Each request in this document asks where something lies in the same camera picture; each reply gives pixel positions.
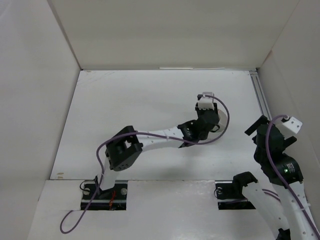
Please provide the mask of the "white round divided container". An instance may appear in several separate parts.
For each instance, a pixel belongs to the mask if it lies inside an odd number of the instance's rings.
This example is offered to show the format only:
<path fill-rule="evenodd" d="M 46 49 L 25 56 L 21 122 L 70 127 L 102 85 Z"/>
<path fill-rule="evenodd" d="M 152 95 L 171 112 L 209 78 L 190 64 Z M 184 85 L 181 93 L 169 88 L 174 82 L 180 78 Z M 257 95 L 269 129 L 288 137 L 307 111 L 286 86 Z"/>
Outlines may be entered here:
<path fill-rule="evenodd" d="M 209 133 L 208 139 L 213 140 L 219 137 L 222 132 L 225 130 L 228 121 L 228 115 L 224 110 L 218 109 L 219 123 L 218 126 L 215 126 L 212 132 Z"/>

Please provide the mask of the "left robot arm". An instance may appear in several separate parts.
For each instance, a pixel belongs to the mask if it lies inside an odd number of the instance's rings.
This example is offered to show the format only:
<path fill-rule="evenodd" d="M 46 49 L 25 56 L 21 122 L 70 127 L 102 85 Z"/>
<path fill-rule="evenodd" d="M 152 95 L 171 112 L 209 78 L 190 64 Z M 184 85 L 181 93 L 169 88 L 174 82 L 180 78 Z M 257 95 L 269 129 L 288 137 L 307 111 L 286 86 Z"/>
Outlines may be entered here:
<path fill-rule="evenodd" d="M 96 157 L 101 166 L 100 179 L 95 181 L 99 194 L 115 186 L 116 175 L 105 176 L 105 167 L 110 171 L 120 172 L 130 168 L 141 153 L 163 148 L 187 148 L 205 145 L 210 132 L 219 125 L 218 105 L 209 108 L 195 106 L 197 119 L 178 126 L 158 131 L 137 131 L 132 125 L 124 127 L 111 139 L 101 144 L 96 150 Z"/>

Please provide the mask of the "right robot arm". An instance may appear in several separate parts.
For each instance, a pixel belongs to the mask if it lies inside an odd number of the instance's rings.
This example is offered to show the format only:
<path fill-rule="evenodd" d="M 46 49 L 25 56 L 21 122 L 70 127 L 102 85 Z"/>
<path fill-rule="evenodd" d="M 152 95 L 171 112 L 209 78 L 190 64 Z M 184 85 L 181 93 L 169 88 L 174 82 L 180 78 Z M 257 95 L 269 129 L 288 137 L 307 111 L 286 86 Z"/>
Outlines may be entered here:
<path fill-rule="evenodd" d="M 254 160 L 276 190 L 286 216 L 292 240 L 318 240 L 318 231 L 305 195 L 304 177 L 298 162 L 286 149 L 296 141 L 302 123 L 287 115 L 272 120 L 262 115 L 246 131 L 256 145 Z"/>

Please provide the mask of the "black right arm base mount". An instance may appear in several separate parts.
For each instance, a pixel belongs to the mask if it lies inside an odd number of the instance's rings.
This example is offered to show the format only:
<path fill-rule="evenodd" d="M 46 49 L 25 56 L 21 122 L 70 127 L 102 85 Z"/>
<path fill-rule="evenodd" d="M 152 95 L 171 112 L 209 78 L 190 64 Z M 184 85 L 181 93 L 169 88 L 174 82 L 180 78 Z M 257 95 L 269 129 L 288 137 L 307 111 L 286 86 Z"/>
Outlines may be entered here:
<path fill-rule="evenodd" d="M 249 183 L 257 183 L 258 180 L 249 172 L 235 175 L 232 180 L 216 180 L 214 196 L 217 198 L 219 210 L 254 210 L 254 205 L 244 197 L 242 190 Z"/>

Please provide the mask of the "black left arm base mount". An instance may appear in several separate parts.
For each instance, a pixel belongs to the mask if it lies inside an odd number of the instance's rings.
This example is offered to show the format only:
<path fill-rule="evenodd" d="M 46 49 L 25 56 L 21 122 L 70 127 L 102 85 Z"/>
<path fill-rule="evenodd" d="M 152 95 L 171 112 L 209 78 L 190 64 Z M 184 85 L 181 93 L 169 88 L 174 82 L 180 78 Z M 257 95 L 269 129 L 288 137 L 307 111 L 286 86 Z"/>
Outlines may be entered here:
<path fill-rule="evenodd" d="M 82 191 L 80 209 L 85 210 L 94 195 L 98 180 L 84 180 L 79 188 Z M 95 195 L 88 211 L 125 211 L 127 209 L 128 181 L 116 180 L 113 188 L 99 190 Z"/>

